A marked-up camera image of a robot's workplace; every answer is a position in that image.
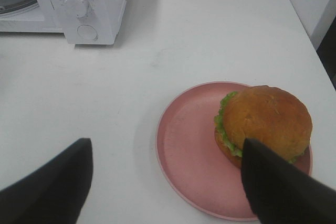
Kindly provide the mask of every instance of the white microwave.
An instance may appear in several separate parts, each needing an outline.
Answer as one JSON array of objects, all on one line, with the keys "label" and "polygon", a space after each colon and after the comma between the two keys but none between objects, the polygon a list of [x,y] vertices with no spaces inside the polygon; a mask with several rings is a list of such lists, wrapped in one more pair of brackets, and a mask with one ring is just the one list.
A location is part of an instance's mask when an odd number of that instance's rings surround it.
[{"label": "white microwave", "polygon": [[127,0],[0,0],[0,31],[64,33],[70,44],[114,43]]}]

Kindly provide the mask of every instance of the microwave knob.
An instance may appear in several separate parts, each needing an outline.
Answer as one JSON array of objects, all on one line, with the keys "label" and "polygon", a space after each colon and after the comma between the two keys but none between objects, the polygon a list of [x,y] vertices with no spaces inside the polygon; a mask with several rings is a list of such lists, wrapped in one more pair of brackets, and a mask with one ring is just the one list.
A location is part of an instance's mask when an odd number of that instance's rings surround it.
[{"label": "microwave knob", "polygon": [[88,0],[65,0],[64,3],[67,13],[77,18],[84,17],[89,9]]}]

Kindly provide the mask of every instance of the table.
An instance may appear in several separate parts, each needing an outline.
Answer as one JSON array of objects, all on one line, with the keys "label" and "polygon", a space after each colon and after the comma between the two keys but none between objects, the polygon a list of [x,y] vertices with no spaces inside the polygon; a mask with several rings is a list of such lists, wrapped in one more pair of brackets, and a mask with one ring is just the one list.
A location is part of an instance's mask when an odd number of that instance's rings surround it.
[{"label": "table", "polygon": [[313,177],[336,188],[336,92],[289,0],[129,0],[114,46],[1,34],[0,188],[73,141],[93,141],[79,224],[235,223],[182,200],[155,156],[179,93],[210,81],[267,84],[313,120]]}]

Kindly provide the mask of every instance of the plate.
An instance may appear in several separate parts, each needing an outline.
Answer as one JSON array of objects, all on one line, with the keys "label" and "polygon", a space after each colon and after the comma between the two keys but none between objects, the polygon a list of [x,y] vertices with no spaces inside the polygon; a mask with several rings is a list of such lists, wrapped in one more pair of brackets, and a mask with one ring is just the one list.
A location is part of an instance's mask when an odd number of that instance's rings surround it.
[{"label": "plate", "polygon": [[[188,203],[228,220],[257,220],[246,198],[240,169],[219,150],[213,117],[219,102],[232,91],[248,87],[233,82],[211,82],[190,88],[164,111],[157,129],[156,154],[163,174]],[[295,163],[311,174],[311,148]]]}]

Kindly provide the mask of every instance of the hamburger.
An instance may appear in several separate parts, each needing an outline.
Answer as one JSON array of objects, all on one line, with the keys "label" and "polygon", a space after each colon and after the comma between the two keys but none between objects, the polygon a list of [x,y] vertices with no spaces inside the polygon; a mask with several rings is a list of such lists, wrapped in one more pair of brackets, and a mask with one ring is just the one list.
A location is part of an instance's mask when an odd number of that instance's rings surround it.
[{"label": "hamburger", "polygon": [[310,142],[311,117],[294,95],[279,88],[254,86],[231,92],[220,102],[215,140],[238,168],[245,138],[255,138],[290,163]]}]

